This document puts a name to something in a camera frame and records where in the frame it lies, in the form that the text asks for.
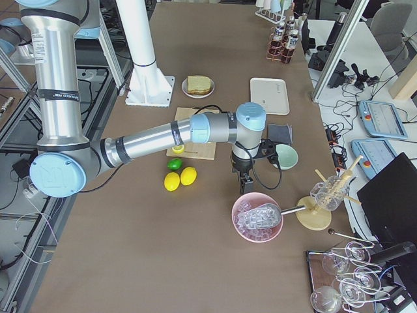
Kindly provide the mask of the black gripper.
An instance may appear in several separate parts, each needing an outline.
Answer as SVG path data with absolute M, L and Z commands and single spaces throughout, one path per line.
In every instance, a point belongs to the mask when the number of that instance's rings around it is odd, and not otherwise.
M 246 148 L 241 143 L 234 143 L 231 152 L 232 172 L 238 175 L 240 194 L 253 192 L 253 179 L 250 170 L 257 155 L 257 147 Z

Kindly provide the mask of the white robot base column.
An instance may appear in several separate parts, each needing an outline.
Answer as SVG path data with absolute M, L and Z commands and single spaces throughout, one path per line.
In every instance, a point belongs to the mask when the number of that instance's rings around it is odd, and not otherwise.
M 133 62 L 127 105 L 166 108 L 170 105 L 175 78 L 158 68 L 144 1 L 117 1 Z

